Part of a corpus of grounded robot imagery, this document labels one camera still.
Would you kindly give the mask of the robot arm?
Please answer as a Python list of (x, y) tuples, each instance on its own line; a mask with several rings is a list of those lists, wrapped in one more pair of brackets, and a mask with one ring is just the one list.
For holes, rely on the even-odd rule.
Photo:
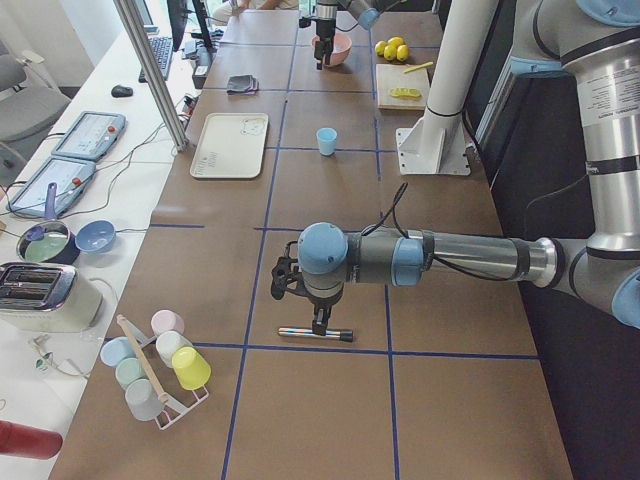
[(370, 30), (382, 13), (399, 4), (399, 1), (375, 0), (337, 0), (317, 1), (315, 14), (311, 20), (316, 25), (318, 40), (314, 46), (316, 68), (322, 70), (330, 64), (334, 50), (336, 18), (339, 9), (348, 12), (356, 21), (356, 25)]
[(511, 70), (572, 75), (577, 83), (595, 229), (585, 240), (525, 241), (375, 224), (354, 234), (320, 222), (298, 240), (299, 295), (312, 333), (328, 334), (348, 283), (413, 286), (447, 267), (490, 281), (558, 289), (639, 323), (639, 5), (635, 1), (520, 1)]

